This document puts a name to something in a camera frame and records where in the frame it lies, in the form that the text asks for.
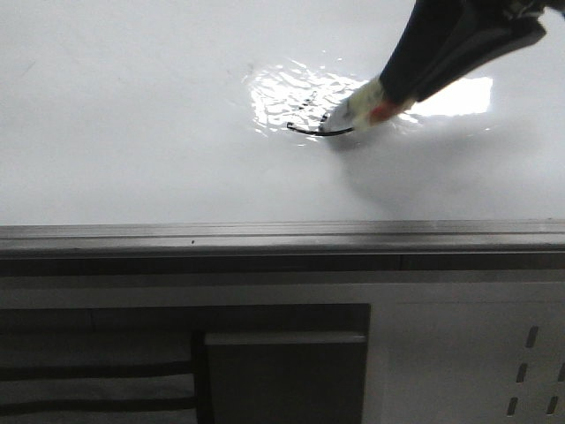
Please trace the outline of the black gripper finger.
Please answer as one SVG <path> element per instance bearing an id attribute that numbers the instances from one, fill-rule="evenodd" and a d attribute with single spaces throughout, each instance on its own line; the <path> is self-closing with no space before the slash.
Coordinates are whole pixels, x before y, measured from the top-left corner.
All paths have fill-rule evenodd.
<path id="1" fill-rule="evenodd" d="M 400 41 L 380 74 L 389 98 L 410 98 L 463 16 L 462 1 L 417 1 Z"/>
<path id="2" fill-rule="evenodd" d="M 457 1 L 444 12 L 443 27 L 426 35 L 425 64 L 414 87 L 417 101 L 441 91 L 467 73 L 540 41 L 544 1 Z"/>

